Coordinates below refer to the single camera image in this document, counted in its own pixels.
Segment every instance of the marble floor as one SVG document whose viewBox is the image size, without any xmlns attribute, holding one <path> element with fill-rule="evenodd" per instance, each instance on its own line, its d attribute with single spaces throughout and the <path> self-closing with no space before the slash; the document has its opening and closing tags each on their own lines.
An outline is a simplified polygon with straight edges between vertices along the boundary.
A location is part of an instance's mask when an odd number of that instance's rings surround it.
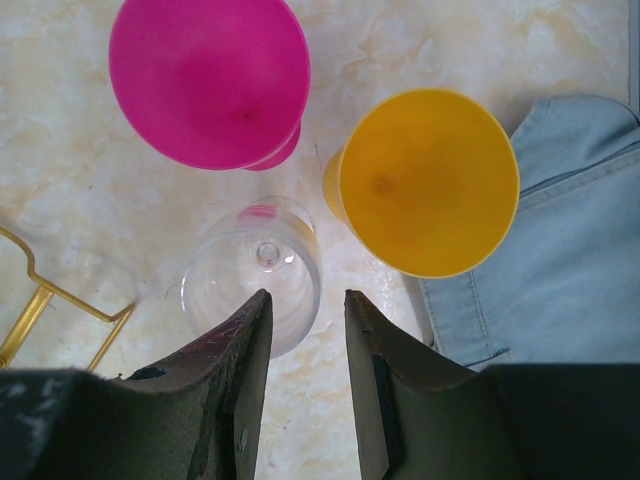
<svg viewBox="0 0 640 480">
<path fill-rule="evenodd" d="M 312 91 L 293 156 L 265 173 L 205 172 L 154 152 L 111 91 L 109 32 L 122 0 L 0 2 L 0 224 L 38 268 L 114 312 L 138 307 L 98 373 L 130 374 L 193 338 L 179 283 L 218 217 L 284 195 L 313 217 L 324 285 L 310 335 L 271 362 L 258 479 L 359 478 L 343 328 L 347 288 L 429 341 L 413 280 L 371 257 L 326 208 L 321 175 L 357 121 L 402 90 L 440 86 L 512 132 L 540 95 L 627 101 L 627 0 L 288 0 L 307 35 Z M 0 335 L 33 287 L 0 241 Z M 16 367 L 84 366 L 108 327 L 53 301 Z"/>
</svg>

